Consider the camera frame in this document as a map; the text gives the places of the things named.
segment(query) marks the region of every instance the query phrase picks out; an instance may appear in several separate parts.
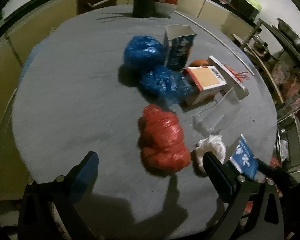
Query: blue box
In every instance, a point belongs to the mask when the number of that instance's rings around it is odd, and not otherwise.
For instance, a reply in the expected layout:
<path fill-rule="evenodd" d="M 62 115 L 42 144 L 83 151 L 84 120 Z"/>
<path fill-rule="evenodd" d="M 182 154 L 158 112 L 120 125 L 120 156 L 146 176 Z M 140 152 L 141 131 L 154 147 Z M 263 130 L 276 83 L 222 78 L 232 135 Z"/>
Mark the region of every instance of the blue box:
<path fill-rule="evenodd" d="M 254 179 L 258 170 L 258 162 L 243 135 L 240 136 L 230 161 L 241 174 L 244 173 L 250 179 Z"/>
<path fill-rule="evenodd" d="M 167 25 L 163 41 L 164 65 L 171 70 L 183 69 L 186 66 L 196 35 L 188 25 Z"/>

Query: crumpled white tissue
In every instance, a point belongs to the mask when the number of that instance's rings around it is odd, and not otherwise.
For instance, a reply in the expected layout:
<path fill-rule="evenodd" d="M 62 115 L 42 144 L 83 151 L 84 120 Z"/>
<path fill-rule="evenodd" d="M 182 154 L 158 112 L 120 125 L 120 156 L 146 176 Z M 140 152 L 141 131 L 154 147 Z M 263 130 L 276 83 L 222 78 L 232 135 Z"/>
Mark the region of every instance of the crumpled white tissue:
<path fill-rule="evenodd" d="M 226 158 L 226 146 L 222 142 L 221 135 L 210 135 L 209 138 L 200 140 L 198 147 L 195 148 L 197 163 L 202 172 L 205 172 L 202 160 L 206 152 L 212 152 L 223 164 Z"/>

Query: barcode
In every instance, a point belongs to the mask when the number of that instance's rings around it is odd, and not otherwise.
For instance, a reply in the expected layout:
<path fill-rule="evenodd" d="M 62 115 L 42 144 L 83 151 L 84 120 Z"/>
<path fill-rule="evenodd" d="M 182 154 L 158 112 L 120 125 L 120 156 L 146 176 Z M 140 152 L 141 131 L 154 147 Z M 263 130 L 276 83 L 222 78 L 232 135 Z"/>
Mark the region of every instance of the barcode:
<path fill-rule="evenodd" d="M 223 76 L 221 76 L 220 72 L 214 66 L 210 66 L 209 68 L 211 69 L 213 74 L 218 78 L 219 82 L 225 81 Z"/>

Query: round table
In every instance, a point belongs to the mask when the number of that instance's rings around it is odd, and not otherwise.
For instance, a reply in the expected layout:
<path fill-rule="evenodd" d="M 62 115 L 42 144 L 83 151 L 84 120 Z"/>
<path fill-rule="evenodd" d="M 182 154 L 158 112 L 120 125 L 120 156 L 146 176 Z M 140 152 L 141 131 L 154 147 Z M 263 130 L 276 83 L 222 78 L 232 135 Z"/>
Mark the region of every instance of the round table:
<path fill-rule="evenodd" d="M 149 104 L 121 74 L 122 55 L 134 35 L 163 41 L 165 25 L 190 25 L 197 33 L 189 61 L 215 56 L 237 72 L 245 67 L 212 36 L 173 13 L 171 18 L 131 17 L 132 6 L 113 6 L 74 17 L 51 34 L 18 88 L 13 132 L 20 155 L 38 183 L 66 175 L 89 151 L 99 156 L 98 178 L 75 208 L 90 230 L 121 239 L 177 238 L 211 227 L 225 207 L 196 163 L 175 176 L 145 170 L 138 148 L 138 118 Z M 226 146 L 244 134 L 254 155 L 269 162 L 276 135 L 270 93 L 250 60 L 218 29 L 197 18 L 236 51 L 255 76 L 249 95 L 222 131 Z M 201 107 L 173 105 L 190 151 L 202 139 L 192 127 Z"/>

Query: white and red container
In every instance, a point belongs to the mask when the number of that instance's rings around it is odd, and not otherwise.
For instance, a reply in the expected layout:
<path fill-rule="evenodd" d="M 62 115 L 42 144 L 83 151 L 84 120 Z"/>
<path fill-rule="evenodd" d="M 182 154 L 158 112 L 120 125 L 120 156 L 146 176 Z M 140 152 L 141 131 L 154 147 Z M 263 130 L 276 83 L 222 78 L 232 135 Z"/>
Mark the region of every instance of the white and red container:
<path fill-rule="evenodd" d="M 155 12 L 159 15 L 170 15 L 177 8 L 179 0 L 154 0 Z"/>

